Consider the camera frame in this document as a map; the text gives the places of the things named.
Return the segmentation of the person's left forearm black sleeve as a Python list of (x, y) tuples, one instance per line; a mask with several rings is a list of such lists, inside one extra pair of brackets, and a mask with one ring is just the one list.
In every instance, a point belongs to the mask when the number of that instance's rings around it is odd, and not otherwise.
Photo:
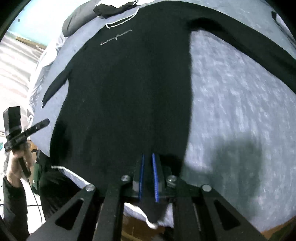
[(27, 224), (27, 201), (26, 194), (21, 184), (14, 187), (3, 178), (4, 192), (4, 223), (16, 240), (27, 240), (30, 236)]

